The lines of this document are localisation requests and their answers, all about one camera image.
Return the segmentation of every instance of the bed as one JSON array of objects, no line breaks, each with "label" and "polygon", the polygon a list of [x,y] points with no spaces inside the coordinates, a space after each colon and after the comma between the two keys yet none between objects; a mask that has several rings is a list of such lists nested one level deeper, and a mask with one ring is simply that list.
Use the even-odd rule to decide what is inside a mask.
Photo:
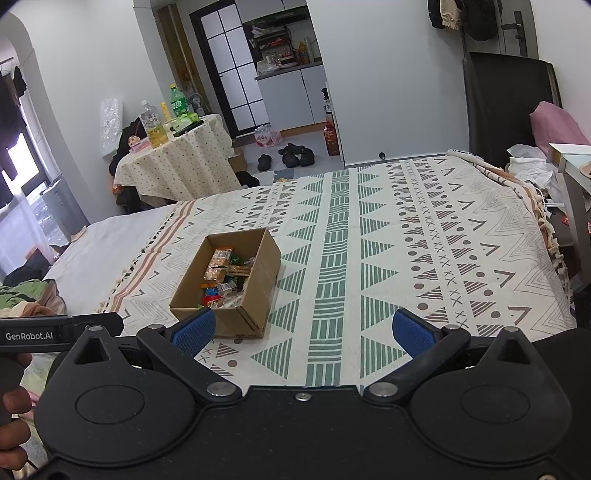
[{"label": "bed", "polygon": [[206,235],[260,227],[282,252],[265,337],[215,339],[196,357],[243,390],[374,382],[409,360],[392,337],[399,307],[474,336],[516,325],[538,340],[575,326],[524,199],[454,156],[109,219],[48,276],[70,314],[118,312],[133,335],[176,322],[169,301]]}]

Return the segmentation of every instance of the plastic bag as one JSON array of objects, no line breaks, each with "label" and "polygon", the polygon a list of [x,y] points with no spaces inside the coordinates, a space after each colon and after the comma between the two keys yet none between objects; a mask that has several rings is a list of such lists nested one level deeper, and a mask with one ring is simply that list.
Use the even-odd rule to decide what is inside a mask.
[{"label": "plastic bag", "polygon": [[271,124],[265,124],[255,130],[255,141],[259,147],[276,147],[283,142],[283,137]]},{"label": "plastic bag", "polygon": [[100,153],[103,157],[119,147],[122,119],[123,102],[120,98],[105,98],[100,103]]}]

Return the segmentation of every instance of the hanging jacket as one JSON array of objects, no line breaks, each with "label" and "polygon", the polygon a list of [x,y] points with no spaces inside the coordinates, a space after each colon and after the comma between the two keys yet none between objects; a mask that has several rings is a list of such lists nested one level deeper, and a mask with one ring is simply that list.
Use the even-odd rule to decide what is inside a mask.
[{"label": "hanging jacket", "polygon": [[474,40],[490,40],[498,35],[494,0],[462,0],[462,26]]}]

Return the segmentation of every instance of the floor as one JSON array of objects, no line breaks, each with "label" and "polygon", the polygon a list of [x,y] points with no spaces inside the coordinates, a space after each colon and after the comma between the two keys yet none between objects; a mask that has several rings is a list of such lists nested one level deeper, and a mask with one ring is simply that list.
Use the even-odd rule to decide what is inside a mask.
[{"label": "floor", "polygon": [[[310,167],[286,168],[281,161],[281,155],[277,151],[285,147],[288,143],[304,145],[307,148],[311,148],[314,152],[316,163]],[[244,158],[248,164],[248,173],[257,177],[261,185],[271,185],[279,178],[288,180],[299,179],[301,177],[343,170],[345,168],[345,164],[340,156],[329,157],[326,151],[326,143],[324,142],[324,133],[321,131],[284,138],[283,142],[276,147],[261,148],[257,144],[249,144],[244,145],[242,149],[244,150]],[[271,169],[266,172],[259,172],[257,170],[258,159],[263,154],[271,156]]]}]

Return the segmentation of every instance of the desk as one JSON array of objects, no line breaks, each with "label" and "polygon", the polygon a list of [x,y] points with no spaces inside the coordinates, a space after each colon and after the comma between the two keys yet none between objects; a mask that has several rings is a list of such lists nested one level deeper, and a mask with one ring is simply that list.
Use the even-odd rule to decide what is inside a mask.
[{"label": "desk", "polygon": [[591,194],[591,180],[579,168],[591,162],[591,146],[550,144],[548,159],[558,165],[558,185],[564,196],[569,217],[574,251],[580,264],[579,273],[571,279],[577,324],[581,327],[591,319],[591,296],[587,287],[591,284],[591,240],[587,227],[587,210],[584,192]]},{"label": "desk", "polygon": [[147,197],[185,201],[240,190],[228,163],[232,139],[219,115],[203,117],[203,125],[157,148],[126,155],[117,166],[116,185],[129,185]]}]

